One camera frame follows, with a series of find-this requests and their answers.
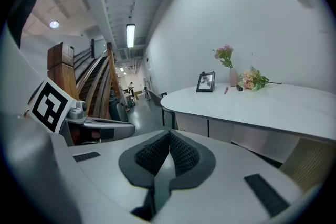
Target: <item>oval table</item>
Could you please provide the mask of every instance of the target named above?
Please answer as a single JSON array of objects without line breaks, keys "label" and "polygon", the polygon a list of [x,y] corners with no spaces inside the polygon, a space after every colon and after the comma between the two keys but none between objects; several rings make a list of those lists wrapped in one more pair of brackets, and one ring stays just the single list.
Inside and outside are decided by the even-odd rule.
[{"label": "oval table", "polygon": [[178,128],[234,142],[279,161],[281,170],[306,191],[324,181],[336,156],[336,95],[288,84],[259,91],[230,87],[170,93],[163,107],[176,114]]}]

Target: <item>white ceiling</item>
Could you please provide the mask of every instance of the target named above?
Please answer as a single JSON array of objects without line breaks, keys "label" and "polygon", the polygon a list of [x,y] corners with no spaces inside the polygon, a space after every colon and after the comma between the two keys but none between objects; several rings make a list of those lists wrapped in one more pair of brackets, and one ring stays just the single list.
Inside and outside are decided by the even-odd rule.
[{"label": "white ceiling", "polygon": [[[98,5],[97,0],[88,0],[90,5]],[[111,40],[113,48],[117,49],[117,66],[129,67],[133,73],[137,73],[141,58],[145,50],[146,38],[152,24],[154,15],[161,3],[161,0],[101,0],[105,18],[97,21],[100,29],[110,29],[109,35],[105,37]],[[135,23],[134,48],[127,48],[126,24]]]},{"label": "white ceiling", "polygon": [[[57,29],[49,27],[53,20],[60,23]],[[22,35],[79,35],[96,24],[87,0],[37,0]]]}]

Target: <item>gray floor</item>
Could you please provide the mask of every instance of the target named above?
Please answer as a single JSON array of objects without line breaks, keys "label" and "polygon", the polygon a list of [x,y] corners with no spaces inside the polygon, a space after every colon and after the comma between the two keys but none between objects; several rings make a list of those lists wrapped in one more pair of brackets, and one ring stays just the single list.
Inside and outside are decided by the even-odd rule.
[{"label": "gray floor", "polygon": [[152,100],[137,100],[135,103],[136,106],[128,113],[129,123],[135,126],[133,136],[172,128],[172,116],[164,113],[165,126],[163,126],[161,108],[155,106]]}]

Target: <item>wooden railing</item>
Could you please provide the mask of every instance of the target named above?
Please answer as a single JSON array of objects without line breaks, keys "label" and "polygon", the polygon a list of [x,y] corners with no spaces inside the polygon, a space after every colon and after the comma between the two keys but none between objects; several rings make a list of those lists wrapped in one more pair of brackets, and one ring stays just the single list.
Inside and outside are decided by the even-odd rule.
[{"label": "wooden railing", "polygon": [[114,89],[116,96],[121,96],[111,43],[107,43],[107,50],[89,65],[77,84],[75,81],[76,64],[91,57],[92,48],[94,42],[91,42],[91,48],[74,56],[73,49],[66,44],[54,46],[48,51],[48,77],[76,100],[85,100],[89,116],[110,119],[111,89]]}]

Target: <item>person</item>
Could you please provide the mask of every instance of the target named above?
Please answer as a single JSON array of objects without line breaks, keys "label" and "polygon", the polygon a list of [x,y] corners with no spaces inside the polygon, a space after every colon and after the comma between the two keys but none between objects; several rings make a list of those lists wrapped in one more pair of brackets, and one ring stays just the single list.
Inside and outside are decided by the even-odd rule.
[{"label": "person", "polygon": [[130,83],[130,85],[128,86],[128,88],[130,89],[130,91],[132,92],[132,96],[134,97],[133,82]]}]

